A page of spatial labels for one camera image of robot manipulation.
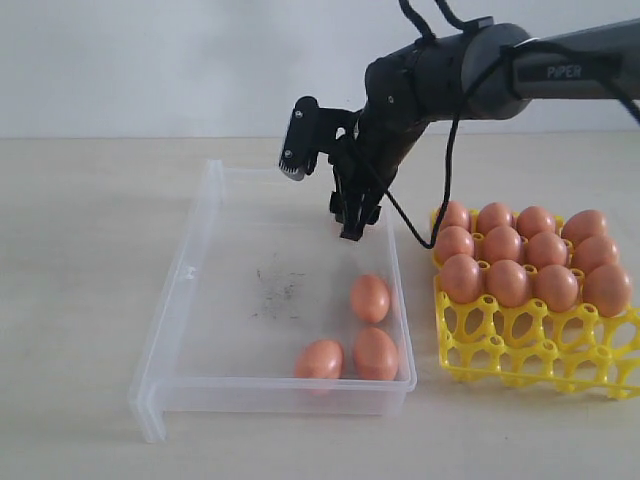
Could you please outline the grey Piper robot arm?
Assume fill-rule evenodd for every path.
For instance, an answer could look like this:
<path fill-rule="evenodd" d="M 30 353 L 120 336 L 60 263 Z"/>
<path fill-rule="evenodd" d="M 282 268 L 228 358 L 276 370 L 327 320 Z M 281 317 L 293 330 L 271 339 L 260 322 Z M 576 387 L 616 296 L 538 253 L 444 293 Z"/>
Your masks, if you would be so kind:
<path fill-rule="evenodd" d="M 534 99 L 616 99 L 639 110 L 639 24 L 635 20 L 536 39 L 513 24 L 417 40 L 366 69 L 366 102 L 356 112 L 308 100 L 311 122 L 290 140 L 280 167 L 311 174 L 327 154 L 335 191 L 330 209 L 342 236 L 358 240 L 376 221 L 399 166 L 428 124 L 505 120 Z"/>

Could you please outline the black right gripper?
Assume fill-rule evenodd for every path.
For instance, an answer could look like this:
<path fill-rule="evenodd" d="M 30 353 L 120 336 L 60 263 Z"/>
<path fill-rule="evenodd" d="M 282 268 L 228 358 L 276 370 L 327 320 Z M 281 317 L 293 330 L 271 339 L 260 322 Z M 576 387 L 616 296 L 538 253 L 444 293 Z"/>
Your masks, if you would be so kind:
<path fill-rule="evenodd" d="M 364 107 L 357 111 L 321 108 L 318 113 L 322 151 L 332 166 L 335 189 L 329 211 L 342 224 L 340 237 L 360 240 L 360 225 L 373 225 L 380 216 L 383 190 L 364 166 L 380 169 L 388 132 L 384 123 Z"/>

